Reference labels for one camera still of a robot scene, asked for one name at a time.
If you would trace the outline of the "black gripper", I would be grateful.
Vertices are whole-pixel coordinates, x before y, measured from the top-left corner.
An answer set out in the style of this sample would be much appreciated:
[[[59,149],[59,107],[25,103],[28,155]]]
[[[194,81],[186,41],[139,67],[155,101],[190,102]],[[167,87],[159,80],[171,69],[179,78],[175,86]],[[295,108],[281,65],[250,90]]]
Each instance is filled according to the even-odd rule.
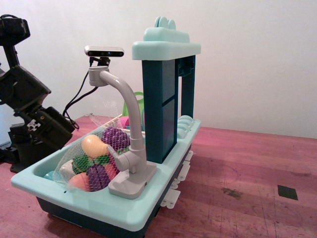
[[[0,76],[0,103],[24,118],[27,131],[56,150],[61,149],[75,130],[69,120],[53,107],[36,111],[51,90],[25,68],[16,65]]]

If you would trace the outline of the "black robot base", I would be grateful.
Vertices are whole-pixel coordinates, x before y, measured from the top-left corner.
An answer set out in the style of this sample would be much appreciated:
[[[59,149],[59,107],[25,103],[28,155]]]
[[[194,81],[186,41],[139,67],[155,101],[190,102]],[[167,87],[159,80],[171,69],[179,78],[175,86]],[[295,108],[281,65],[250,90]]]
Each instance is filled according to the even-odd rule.
[[[32,137],[23,127],[24,123],[12,124],[8,135],[10,141],[0,145],[0,162],[11,164],[10,171],[18,173],[57,151]]]

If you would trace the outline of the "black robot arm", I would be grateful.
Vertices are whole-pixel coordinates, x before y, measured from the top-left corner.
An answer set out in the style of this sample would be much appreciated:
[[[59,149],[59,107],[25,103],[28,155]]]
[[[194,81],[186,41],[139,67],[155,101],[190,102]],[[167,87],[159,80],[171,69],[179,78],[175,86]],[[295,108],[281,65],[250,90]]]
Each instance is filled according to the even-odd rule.
[[[15,45],[30,37],[25,19],[5,14],[0,17],[0,45],[10,69],[0,74],[0,103],[23,118],[27,132],[53,149],[61,149],[72,137],[74,127],[53,107],[42,106],[51,90],[22,67]]]

